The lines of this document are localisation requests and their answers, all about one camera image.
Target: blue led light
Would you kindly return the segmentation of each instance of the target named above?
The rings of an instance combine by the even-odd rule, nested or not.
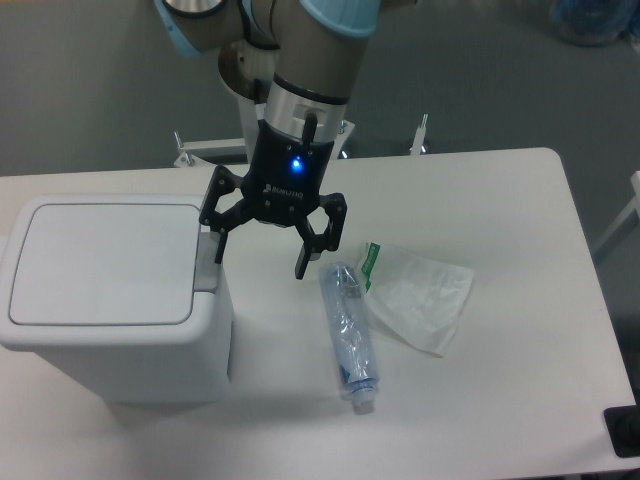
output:
[[[304,165],[302,165],[302,159],[300,157],[295,157],[291,161],[291,171],[293,171],[293,173],[300,173],[302,172],[302,170],[304,170]]]

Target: clear plastic bag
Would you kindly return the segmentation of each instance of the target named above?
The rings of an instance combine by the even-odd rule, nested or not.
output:
[[[473,270],[367,243],[359,270],[367,310],[409,345],[443,356],[469,294]]]

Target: clear plastic bottle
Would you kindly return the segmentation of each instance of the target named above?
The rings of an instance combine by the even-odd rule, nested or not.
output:
[[[333,263],[320,271],[320,286],[343,388],[355,407],[370,405],[379,379],[355,271]]]
[[[553,0],[551,22],[567,41],[605,45],[627,27],[638,0]]]

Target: gripper logo text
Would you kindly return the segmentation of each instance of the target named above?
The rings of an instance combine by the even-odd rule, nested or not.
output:
[[[302,192],[294,192],[293,190],[286,190],[284,188],[272,186],[269,183],[267,183],[267,185],[264,187],[264,190],[262,191],[262,193],[277,193],[278,195],[284,195],[286,197],[293,197],[293,198],[299,198],[299,199],[302,199],[303,197]]]

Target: black object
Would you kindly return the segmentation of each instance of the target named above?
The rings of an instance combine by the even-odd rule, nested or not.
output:
[[[640,407],[612,407],[604,411],[609,436],[616,455],[640,456]]]
[[[635,468],[633,470],[629,470],[623,476],[621,476],[618,480],[631,480],[633,477],[640,477],[640,468]]]
[[[320,258],[324,250],[338,249],[347,204],[341,193],[320,195],[333,142],[312,143],[317,124],[314,114],[307,115],[302,140],[295,141],[261,120],[249,172],[239,177],[221,165],[213,171],[200,209],[200,223],[220,233],[216,263],[222,262],[229,232],[254,218],[262,223],[296,227],[303,242],[295,267],[297,279],[302,279],[309,261]],[[216,212],[220,197],[235,189],[242,192],[242,200],[226,212]],[[329,217],[320,234],[313,231],[307,218],[318,207]]]
[[[322,95],[318,92],[312,92],[311,90],[307,90],[305,88],[294,85],[293,83],[289,83],[277,73],[273,75],[273,81],[285,90],[291,93],[295,93],[300,97],[313,100],[314,102],[327,103],[329,105],[346,105],[347,103],[349,103],[348,97],[332,97],[329,95]]]

